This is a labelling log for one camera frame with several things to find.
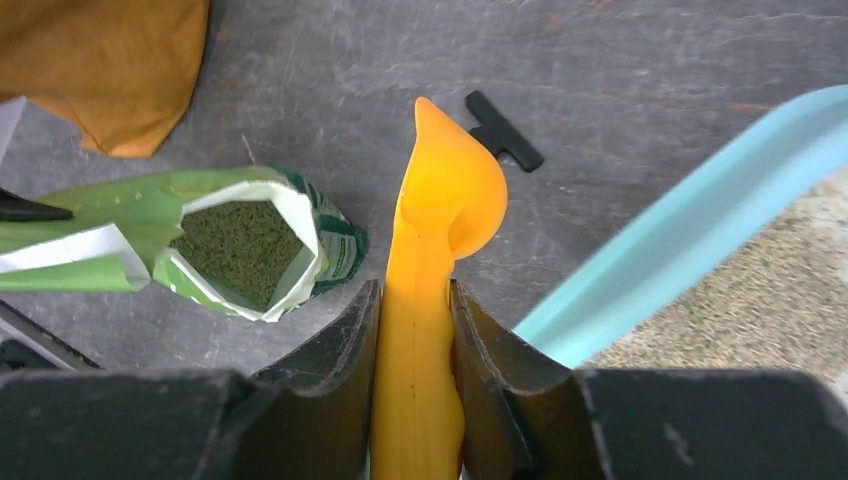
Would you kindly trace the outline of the yellow plastic scoop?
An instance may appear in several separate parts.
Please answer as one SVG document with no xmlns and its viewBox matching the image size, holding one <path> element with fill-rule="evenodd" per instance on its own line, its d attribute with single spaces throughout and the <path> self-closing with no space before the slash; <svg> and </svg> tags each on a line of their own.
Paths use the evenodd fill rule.
<svg viewBox="0 0 848 480">
<path fill-rule="evenodd" d="M 426 98 L 399 190 L 381 301 L 370 434 L 374 479 L 455 479 L 464 414 L 453 380 L 455 263 L 495 235 L 507 183 L 494 156 Z"/>
</svg>

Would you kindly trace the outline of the green litter bag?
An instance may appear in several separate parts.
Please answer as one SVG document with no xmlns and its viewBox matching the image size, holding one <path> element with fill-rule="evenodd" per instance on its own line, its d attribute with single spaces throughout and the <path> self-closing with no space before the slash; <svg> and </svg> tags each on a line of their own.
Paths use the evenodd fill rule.
<svg viewBox="0 0 848 480">
<path fill-rule="evenodd" d="M 50 193 L 59 220 L 1 224 L 5 291 L 135 292 L 276 322 L 349 281 L 366 232 L 283 167 L 166 171 Z"/>
</svg>

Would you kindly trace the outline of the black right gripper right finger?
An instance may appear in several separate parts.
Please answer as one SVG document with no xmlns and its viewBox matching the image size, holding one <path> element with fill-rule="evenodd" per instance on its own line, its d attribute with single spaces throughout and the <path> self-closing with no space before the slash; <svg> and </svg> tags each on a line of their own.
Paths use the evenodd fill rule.
<svg viewBox="0 0 848 480">
<path fill-rule="evenodd" d="M 847 412 L 789 370 L 559 365 L 450 287 L 467 479 L 843 479 Z"/>
</svg>

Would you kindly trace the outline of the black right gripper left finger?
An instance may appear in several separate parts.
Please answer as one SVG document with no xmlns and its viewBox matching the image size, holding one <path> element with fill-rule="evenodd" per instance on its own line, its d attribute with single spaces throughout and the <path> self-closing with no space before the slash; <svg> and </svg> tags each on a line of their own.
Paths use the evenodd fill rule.
<svg viewBox="0 0 848 480">
<path fill-rule="evenodd" d="M 364 479 L 381 285 L 253 375 L 1 372 L 5 479 Z"/>
</svg>

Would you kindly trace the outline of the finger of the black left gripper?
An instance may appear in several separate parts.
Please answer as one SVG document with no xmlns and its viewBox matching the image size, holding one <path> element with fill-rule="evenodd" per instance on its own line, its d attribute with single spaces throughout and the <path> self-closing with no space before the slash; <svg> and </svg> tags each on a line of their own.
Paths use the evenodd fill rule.
<svg viewBox="0 0 848 480">
<path fill-rule="evenodd" d="M 74 218 L 72 211 L 19 197 L 1 190 L 2 222 L 67 221 Z"/>
</svg>

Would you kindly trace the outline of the black bag clip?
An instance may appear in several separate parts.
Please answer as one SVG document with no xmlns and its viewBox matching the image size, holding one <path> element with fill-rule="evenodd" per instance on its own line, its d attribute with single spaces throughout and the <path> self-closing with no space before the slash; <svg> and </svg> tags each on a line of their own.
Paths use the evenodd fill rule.
<svg viewBox="0 0 848 480">
<path fill-rule="evenodd" d="M 469 93 L 464 99 L 464 104 L 478 121 L 478 125 L 471 128 L 468 133 L 494 157 L 509 155 L 527 173 L 543 165 L 545 159 L 542 154 L 481 91 L 475 90 Z"/>
</svg>

